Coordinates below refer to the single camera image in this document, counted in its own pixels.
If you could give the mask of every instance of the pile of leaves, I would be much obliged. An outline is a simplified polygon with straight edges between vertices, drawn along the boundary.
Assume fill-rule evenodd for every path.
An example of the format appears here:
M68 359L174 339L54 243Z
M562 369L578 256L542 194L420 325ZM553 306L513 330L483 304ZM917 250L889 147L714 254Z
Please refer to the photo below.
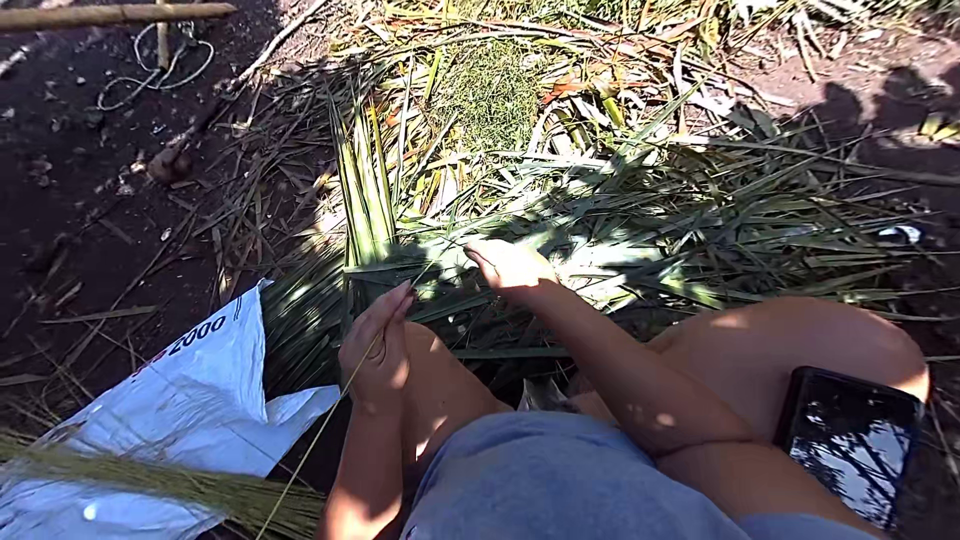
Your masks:
M388 6L323 64L263 90L284 114L252 123L246 147L292 157L261 181L283 182L301 156L265 134L297 136L292 119L311 118L310 133L332 135L327 201L346 224L317 233L320 252L301 251L264 297L268 393L337 381L350 318L407 279L413 320L472 366L500 366L501 381L518 383L518 358L562 356L468 268L461 246L475 237L538 248L607 313L642 309L643 339L699 309L783 294L911 318L883 278L934 256L896 234L926 214L889 202L906 188L858 180L951 179L857 165L859 140L819 150L815 125L781 125L762 94L693 49L605 24Z

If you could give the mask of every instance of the bamboo pole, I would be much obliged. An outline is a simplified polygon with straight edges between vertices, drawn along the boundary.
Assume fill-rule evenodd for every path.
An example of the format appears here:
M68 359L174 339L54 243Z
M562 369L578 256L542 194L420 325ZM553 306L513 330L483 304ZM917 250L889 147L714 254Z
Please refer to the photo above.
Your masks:
M167 0L156 0L158 6L166 6ZM170 69L170 42L167 40L167 23L156 24L156 66L167 71Z
M122 4L51 10L0 10L0 33L222 17L231 4Z

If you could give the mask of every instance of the dark soil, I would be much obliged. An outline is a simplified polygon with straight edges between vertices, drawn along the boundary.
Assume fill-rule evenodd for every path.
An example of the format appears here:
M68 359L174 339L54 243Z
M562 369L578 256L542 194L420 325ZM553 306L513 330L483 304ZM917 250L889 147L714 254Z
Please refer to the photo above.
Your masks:
M8 2L6 7L19 4ZM145 75L132 54L132 39L139 28L0 38L0 61L22 46L30 48L27 60L0 78L0 295L7 299L0 306L0 378L23 372L52 373L51 360L63 363L77 356L71 370L96 395L219 305L208 234L178 244L161 257L165 265L147 276L141 274L164 243L172 241L161 239L164 232L177 228L189 215L188 207L208 204L211 193L215 195L204 184L215 184L224 176L221 169L232 167L228 160L206 171L229 139L229 128L212 130L200 148L191 151L193 172L176 189L151 184L132 165L141 156L148 160L203 114L214 99L217 83L250 64L290 14L308 2L283 2L279 8L253 0L234 4L239 13L198 28L198 37L217 49L201 78L172 92L147 91L128 107L102 115L90 108L108 81L108 72ZM284 50L316 57L323 41L321 31L307 27ZM775 114L815 110L824 123L822 136L828 140L858 136L868 127L891 130L887 136L867 140L858 157L899 169L960 177L960 153L955 148L913 135L929 110L954 116L960 110L960 49L955 43L894 32L862 43L853 39L837 61L814 60L819 78L814 83L799 57L777 60L772 45L776 39L762 37L754 43L763 51L763 61L743 54L732 64L736 74L760 89L797 103L795 108L774 109ZM779 40L785 48L795 46L786 36ZM936 236L944 249L960 251L956 228L960 189L923 186L901 197L942 211L931 219L926 233ZM948 258L947 266L918 266L899 279L907 286L931 288L958 284L957 276L960 257ZM246 277L252 280L253 272ZM77 285L79 292L71 295ZM129 294L120 298L128 285ZM908 308L924 315L960 314L960 296L952 294L914 297ZM81 354L77 352L84 346L87 325L39 322L110 310L118 298L118 308L158 306L159 310L109 320ZM928 355L960 350L960 321L907 329ZM7 362L17 356L25 357ZM960 459L960 362L932 368L937 397L943 403L937 412L945 434L941 438L931 426L925 427L899 507L898 535L918 540L947 537L950 530L960 530L960 485L945 462L949 454ZM41 384L36 386L17 391L60 412L86 403L83 396L62 392L41 395ZM20 422L25 422L20 426L25 430L43 430L41 424ZM346 417L338 414L334 424L342 429ZM327 461L336 454L331 450Z

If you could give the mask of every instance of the phone screen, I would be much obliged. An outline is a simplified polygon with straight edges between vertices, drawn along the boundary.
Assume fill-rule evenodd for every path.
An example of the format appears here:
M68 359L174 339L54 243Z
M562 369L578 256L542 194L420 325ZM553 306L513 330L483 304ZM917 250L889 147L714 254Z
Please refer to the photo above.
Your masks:
M922 404L886 386L801 370L781 447L850 509L888 528Z

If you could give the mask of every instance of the finger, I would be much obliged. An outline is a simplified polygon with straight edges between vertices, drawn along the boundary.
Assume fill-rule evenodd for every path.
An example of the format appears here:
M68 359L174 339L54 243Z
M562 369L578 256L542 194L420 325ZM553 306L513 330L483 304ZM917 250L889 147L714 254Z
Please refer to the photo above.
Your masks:
M509 262L516 251L514 244L505 240L471 240L465 249L467 254L473 252L484 258L493 266Z
M496 273L496 267L483 258L482 255L476 252L466 252L466 255L467 258L477 263L477 266L480 267L480 272L487 278L487 281L489 281L491 277L499 275Z
M399 357L403 356L403 350L407 347L406 340L406 329L404 329L404 320L407 316L407 310L410 309L410 306L414 303L415 298L413 296L408 296L404 299L403 303L394 311L394 316L391 317L390 323L387 325L387 330L384 331L383 339L385 341L385 346L389 352L399 352L399 355L387 354L387 357Z
M364 351L370 346L373 339L387 326L394 311L403 303L403 300L410 292L410 280L401 283L393 290L380 295L373 304L363 312L363 322L360 325L354 323L356 335L353 339L363 348Z

